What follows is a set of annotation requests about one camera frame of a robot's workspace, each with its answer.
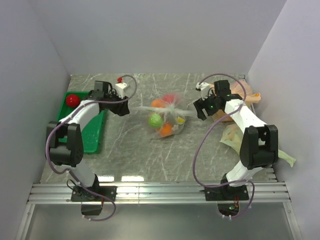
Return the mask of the red fake apple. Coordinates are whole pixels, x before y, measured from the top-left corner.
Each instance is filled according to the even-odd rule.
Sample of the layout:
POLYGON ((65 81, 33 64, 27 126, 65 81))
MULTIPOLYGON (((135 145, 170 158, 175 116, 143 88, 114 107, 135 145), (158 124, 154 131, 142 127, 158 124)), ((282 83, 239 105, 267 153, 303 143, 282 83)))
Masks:
POLYGON ((75 94, 69 94, 65 98, 65 103, 70 108, 76 108, 79 106, 81 99, 75 94))
POLYGON ((168 94, 165 94, 163 97, 162 97, 162 100, 167 102, 167 103, 174 103, 175 102, 175 99, 176 99, 176 95, 173 94, 173 93, 168 93, 168 94))

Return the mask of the orange fake tangerine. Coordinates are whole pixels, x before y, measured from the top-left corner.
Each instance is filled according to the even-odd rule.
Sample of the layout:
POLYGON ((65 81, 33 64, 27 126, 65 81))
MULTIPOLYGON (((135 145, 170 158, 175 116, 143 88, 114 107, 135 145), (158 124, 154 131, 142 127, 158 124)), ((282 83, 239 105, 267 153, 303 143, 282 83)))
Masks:
POLYGON ((173 126, 170 123, 165 123, 161 129, 158 131, 159 135, 161 137, 168 137, 170 135, 172 135, 172 130, 173 126))

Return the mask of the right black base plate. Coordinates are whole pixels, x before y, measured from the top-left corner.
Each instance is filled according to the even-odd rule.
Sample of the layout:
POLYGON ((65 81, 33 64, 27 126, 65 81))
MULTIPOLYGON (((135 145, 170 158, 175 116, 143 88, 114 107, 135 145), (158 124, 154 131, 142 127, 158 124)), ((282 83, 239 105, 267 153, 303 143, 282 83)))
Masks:
POLYGON ((218 203, 217 208, 223 217, 235 217, 240 213, 240 201, 249 200, 247 187, 242 186, 220 186, 215 188, 207 188, 204 190, 205 200, 212 201, 229 201, 230 203, 218 203))

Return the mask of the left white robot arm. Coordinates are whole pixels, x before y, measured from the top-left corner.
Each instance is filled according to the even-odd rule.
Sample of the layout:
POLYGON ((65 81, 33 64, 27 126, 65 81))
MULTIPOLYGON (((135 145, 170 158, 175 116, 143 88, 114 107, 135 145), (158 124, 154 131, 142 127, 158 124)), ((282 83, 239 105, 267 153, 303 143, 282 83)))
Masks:
POLYGON ((75 193, 89 201, 97 200, 102 194, 97 175, 83 161, 82 131, 104 110, 121 117, 129 114, 130 97, 125 94, 128 86, 122 76, 116 84, 97 80, 93 90, 70 114, 47 125, 45 157, 48 165, 58 175, 70 174, 75 181, 75 193))

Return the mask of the aluminium mounting rail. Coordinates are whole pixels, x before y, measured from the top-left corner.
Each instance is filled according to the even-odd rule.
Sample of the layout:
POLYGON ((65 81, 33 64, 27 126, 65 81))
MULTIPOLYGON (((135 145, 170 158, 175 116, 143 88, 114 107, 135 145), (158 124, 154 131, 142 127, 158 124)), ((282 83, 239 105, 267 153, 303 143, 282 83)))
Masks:
MULTIPOLYGON (((115 203, 120 204, 213 204, 205 200, 203 187, 195 182, 102 182, 116 186, 115 203)), ((287 203, 291 201, 283 182, 256 182, 253 203, 287 203)), ((28 204, 73 204, 72 190, 66 184, 34 184, 28 204)))

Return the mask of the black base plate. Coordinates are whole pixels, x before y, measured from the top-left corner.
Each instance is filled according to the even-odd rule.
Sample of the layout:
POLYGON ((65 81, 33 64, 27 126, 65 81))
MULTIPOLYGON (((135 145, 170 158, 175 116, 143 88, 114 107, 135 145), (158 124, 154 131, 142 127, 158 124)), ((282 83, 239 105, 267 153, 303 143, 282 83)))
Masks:
POLYGON ((87 189, 89 191, 81 186, 75 186, 70 198, 72 203, 81 203, 80 209, 84 216, 99 216, 102 213, 103 204, 116 199, 116 186, 88 187, 87 189))
POLYGON ((223 217, 235 217, 240 213, 240 201, 249 200, 247 187, 242 186, 220 186, 215 188, 207 188, 204 190, 205 200, 212 201, 229 201, 230 203, 218 203, 217 208, 223 217))

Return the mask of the green tied plastic bag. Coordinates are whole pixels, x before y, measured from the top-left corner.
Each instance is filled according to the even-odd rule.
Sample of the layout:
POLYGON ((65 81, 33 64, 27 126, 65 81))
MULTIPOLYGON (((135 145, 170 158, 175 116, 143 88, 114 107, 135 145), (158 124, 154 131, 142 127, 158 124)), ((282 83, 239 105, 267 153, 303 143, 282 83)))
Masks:
MULTIPOLYGON (((239 155, 243 139, 243 132, 236 124, 227 125, 224 129, 220 142, 231 147, 239 155)), ((278 150, 278 157, 285 160, 291 167, 294 166, 296 159, 289 156, 282 150, 278 150)))

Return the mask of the clear lemon-print plastic bag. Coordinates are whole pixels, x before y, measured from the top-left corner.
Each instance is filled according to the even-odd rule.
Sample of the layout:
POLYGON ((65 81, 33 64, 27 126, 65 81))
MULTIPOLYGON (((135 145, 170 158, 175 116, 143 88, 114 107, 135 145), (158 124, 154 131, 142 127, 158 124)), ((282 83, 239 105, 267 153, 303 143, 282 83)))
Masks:
MULTIPOLYGON (((164 120, 165 123, 170 123, 172 125, 172 135, 174 136, 179 134, 187 121, 187 118, 194 118, 196 116, 196 111, 191 108, 190 106, 187 105, 185 99, 178 93, 170 93, 170 94, 175 94, 175 101, 173 103, 168 103, 166 102, 166 107, 164 108, 158 108, 158 107, 151 107, 149 106, 138 106, 134 107, 134 111, 139 111, 142 113, 147 114, 147 125, 148 124, 148 118, 152 113, 157 113, 160 114, 164 120)), ((154 128, 150 127, 151 131, 151 139, 162 139, 166 137, 161 137, 159 134, 159 130, 162 128, 154 128)))

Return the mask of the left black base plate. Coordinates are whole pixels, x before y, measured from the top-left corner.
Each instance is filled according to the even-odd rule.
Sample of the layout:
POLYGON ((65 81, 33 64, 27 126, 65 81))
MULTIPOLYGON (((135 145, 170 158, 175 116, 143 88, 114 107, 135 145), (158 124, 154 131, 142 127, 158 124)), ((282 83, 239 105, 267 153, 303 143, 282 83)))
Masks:
POLYGON ((102 213, 103 204, 116 199, 116 186, 88 187, 87 189, 89 191, 81 186, 75 186, 70 198, 72 203, 81 203, 80 209, 84 216, 99 216, 102 213))

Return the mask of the orange tied plastic bag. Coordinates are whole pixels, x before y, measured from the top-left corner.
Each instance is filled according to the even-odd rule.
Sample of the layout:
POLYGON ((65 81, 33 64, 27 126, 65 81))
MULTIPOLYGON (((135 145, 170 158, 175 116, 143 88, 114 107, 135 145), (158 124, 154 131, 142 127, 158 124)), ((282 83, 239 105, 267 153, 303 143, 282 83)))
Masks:
MULTIPOLYGON (((245 93, 246 93, 246 98, 245 98, 246 106, 248 108, 250 108, 252 104, 259 103, 261 100, 261 94, 260 93, 253 93, 253 89, 251 88, 251 86, 248 83, 246 83, 245 80, 240 79, 239 82, 243 85, 245 93)), ((231 83, 230 90, 231 90, 232 94, 238 94, 242 98, 245 97, 244 91, 238 82, 231 83)), ((225 115, 226 114, 222 110, 219 110, 211 118, 214 121, 217 121, 218 119, 222 118, 225 115)))

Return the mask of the orange fake persimmon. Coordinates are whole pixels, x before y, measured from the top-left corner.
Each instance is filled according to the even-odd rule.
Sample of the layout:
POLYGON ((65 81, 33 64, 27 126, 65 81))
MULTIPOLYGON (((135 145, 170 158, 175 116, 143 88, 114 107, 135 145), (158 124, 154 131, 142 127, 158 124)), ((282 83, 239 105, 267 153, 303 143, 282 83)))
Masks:
POLYGON ((166 102, 163 101, 160 98, 157 98, 157 99, 152 101, 151 107, 153 107, 153 108, 165 108, 166 107, 166 102))

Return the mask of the light green fake fruit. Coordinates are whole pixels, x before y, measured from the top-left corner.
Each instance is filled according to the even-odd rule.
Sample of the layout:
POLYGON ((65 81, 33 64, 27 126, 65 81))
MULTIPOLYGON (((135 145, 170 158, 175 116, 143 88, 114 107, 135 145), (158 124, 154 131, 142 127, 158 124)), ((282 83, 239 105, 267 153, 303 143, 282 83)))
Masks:
POLYGON ((164 124, 164 119, 158 113, 152 113, 148 117, 148 124, 152 128, 161 128, 164 124))

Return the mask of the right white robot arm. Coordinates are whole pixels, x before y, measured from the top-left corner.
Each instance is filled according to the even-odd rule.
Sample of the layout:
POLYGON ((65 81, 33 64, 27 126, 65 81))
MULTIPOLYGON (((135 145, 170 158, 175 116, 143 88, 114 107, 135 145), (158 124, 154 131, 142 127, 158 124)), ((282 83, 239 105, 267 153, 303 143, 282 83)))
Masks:
POLYGON ((278 128, 260 120, 245 104, 245 97, 231 92, 227 80, 216 81, 214 87, 199 82, 195 88, 201 93, 193 103, 199 119, 205 120, 221 110, 243 134, 239 162, 223 176, 219 185, 205 186, 204 191, 217 201, 248 200, 246 183, 278 160, 278 128))

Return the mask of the green plastic tray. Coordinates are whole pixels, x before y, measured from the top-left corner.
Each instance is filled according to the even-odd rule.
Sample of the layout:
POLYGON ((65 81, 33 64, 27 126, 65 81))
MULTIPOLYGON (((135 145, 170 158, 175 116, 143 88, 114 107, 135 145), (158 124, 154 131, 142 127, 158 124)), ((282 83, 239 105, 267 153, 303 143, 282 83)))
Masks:
MULTIPOLYGON (((67 97, 76 95, 83 100, 88 94, 87 91, 67 91, 61 102, 61 106, 57 115, 57 120, 61 120, 68 116, 75 108, 67 105, 67 97)), ((98 154, 100 152, 100 144, 103 138, 103 130, 108 111, 104 110, 95 116, 82 130, 82 142, 84 154, 98 154)))

